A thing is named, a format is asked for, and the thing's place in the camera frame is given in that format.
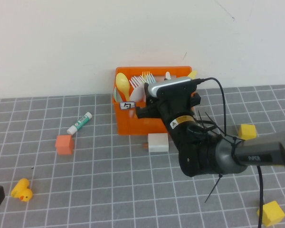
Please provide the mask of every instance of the warning label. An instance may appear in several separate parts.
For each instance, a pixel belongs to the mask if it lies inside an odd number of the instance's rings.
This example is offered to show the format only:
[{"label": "warning label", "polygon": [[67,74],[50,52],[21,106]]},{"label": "warning label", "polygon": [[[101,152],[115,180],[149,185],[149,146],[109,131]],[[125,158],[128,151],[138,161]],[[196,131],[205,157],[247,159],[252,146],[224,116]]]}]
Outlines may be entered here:
[{"label": "warning label", "polygon": [[177,117],[170,123],[170,127],[174,129],[177,125],[186,122],[186,121],[194,121],[193,117],[190,115],[182,115],[180,117]]}]

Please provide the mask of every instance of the white fork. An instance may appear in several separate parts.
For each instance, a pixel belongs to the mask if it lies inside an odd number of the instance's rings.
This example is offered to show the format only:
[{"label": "white fork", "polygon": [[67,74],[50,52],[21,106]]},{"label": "white fork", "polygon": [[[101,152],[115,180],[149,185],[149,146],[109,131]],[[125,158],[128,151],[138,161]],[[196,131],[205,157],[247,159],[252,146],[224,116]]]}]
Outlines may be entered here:
[{"label": "white fork", "polygon": [[150,71],[144,71],[144,72],[142,73],[142,75],[143,75],[143,77],[146,78],[148,84],[156,83],[156,80],[155,80],[153,74],[150,73]]},{"label": "white fork", "polygon": [[134,89],[143,85],[145,82],[147,81],[142,76],[139,76],[139,77],[133,76],[130,79],[130,84],[132,85]]}]

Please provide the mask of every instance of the orange foam block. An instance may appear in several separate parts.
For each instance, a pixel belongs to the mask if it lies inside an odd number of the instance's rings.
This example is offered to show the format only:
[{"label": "orange foam block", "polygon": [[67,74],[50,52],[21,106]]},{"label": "orange foam block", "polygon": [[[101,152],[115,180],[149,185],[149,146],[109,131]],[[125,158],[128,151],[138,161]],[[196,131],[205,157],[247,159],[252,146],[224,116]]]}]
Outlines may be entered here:
[{"label": "orange foam block", "polygon": [[71,135],[58,135],[55,147],[59,155],[72,154],[74,149],[74,141]]}]

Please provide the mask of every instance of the white block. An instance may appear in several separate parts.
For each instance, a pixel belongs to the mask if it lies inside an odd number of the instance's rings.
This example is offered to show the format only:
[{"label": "white block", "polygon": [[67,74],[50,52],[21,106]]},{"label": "white block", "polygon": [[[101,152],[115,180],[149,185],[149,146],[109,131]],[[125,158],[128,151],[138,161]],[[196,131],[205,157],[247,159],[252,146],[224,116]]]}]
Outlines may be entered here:
[{"label": "white block", "polygon": [[148,134],[149,152],[168,152],[169,141],[167,133]]}]

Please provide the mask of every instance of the orange basket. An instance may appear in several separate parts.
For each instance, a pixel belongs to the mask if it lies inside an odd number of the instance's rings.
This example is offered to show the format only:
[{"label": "orange basket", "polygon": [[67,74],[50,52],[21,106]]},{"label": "orange basket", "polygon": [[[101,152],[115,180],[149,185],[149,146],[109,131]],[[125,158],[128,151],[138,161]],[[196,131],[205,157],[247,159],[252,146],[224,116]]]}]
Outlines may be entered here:
[{"label": "orange basket", "polygon": [[[143,71],[150,71],[155,77],[165,76],[169,71],[171,76],[182,77],[187,76],[191,71],[190,66],[168,66],[168,67],[118,67],[115,72],[115,79],[118,73],[126,75],[130,80],[133,76],[139,76]],[[126,101],[124,95],[119,91],[123,101]],[[161,119],[143,118],[138,119],[136,115],[129,117],[129,111],[135,109],[121,110],[120,103],[114,100],[112,96],[112,103],[114,104],[116,120],[117,120],[117,132],[119,135],[147,135],[149,133],[167,133],[167,130],[162,123]],[[145,107],[145,102],[136,102],[136,107]]]}]

